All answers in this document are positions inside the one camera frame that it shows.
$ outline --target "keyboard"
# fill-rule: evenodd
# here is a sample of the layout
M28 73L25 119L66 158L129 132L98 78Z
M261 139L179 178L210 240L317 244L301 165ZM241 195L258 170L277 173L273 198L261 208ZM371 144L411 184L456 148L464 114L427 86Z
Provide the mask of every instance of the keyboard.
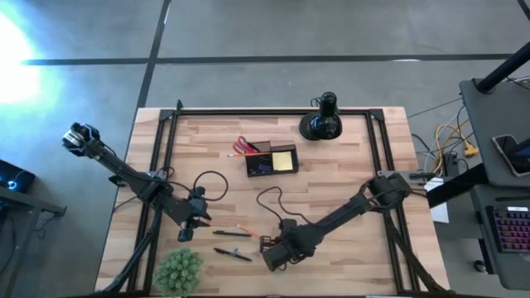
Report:
M486 209L499 252L530 253L530 212Z

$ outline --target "wooden table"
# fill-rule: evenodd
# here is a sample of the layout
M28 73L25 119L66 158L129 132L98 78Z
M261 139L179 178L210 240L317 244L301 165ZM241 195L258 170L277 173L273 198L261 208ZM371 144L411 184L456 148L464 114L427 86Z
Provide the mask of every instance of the wooden table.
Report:
M159 108L142 108L132 131L127 163L146 171L151 160ZM398 171L418 168L404 108L383 108ZM223 173L229 192L219 202L209 202L211 228L198 228L191 242L178 243L179 227L164 215L158 242L157 263L172 250L190 247L205 260L196 295L365 295L395 294L387 239L380 214L368 213L337 228L325 237L314 257L285 272L270 272L260 253L256 238L213 235L216 229L236 231L241 224L262 235L277 235L277 218L256 204L259 191L278 185L283 189L282 202L287 209L306 214L316 221L341 206L373 176L373 162L366 121L360 116L343 116L343 134L332 141L311 142L298 132L300 116L180 116L178 118L171 166L176 173L171 180L191 186L202 171ZM232 143L244 135L249 142L270 140L274 146L296 144L300 171L297 174L248 178L243 158L228 158ZM378 134L379 155L384 156ZM201 178L206 196L219 196L223 181L214 175ZM183 190L177 195L187 197ZM133 196L120 190L116 204ZM284 214L277 204L277 193L264 195L262 202ZM141 202L134 200L112 217L99 269L96 289L106 287L131 256L137 233ZM404 202L414 253L438 283L449 288L438 240L426 199L411 195ZM252 263L219 255L212 247L233 250L251 257ZM139 282L143 281L144 259ZM406 288L410 289L404 258L400 263ZM159 295L155 287L153 295Z

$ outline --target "concrete floor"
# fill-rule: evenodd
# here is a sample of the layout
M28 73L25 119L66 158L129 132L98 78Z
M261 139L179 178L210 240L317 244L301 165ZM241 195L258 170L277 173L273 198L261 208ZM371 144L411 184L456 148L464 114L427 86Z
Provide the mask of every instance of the concrete floor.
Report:
M8 41L0 48L0 159L35 173L36 194L68 205L46 238L31 242L17 296L93 290L116 188L102 166L71 155L60 138L72 122L90 123L124 156L146 66L12 62L147 58L161 7L162 0L0 2L2 39ZM528 29L515 0L185 0L171 4L159 56L512 53L530 40ZM342 106L404 106L412 114L458 98L461 80L485 76L501 62L158 65L146 105L173 107L181 99L186 107L306 106L330 90ZM436 126L460 106L410 119L412 132L431 144ZM417 150L424 148L417 143ZM475 242L443 235L453 290L528 296L473 271L470 262L480 258Z

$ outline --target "pen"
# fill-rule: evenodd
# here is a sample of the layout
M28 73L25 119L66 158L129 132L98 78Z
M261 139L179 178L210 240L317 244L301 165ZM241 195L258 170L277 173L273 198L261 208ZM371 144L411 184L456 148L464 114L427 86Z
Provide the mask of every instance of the pen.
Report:
M239 236L239 237L252 237L252 235L247 233L233 233L233 232L225 232L225 231L214 231L212 232L216 235L227 235L227 236Z
M240 255L238 255L237 253L234 253L234 252L227 252L227 251L225 251L224 249L221 249L221 248L214 248L214 250L217 253L224 254L224 255L227 255L227 256L231 256L231 257L236 257L236 258L238 258L240 260L244 260L244 261L247 261L247 262L251 262L252 261L251 258L240 256Z

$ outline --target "sticky notes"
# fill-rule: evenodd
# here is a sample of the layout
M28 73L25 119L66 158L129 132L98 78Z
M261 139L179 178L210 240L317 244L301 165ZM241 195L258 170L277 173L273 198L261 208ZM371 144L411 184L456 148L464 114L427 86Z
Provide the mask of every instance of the sticky notes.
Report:
M273 152L272 153L272 168L275 171L290 171L292 170L291 152Z

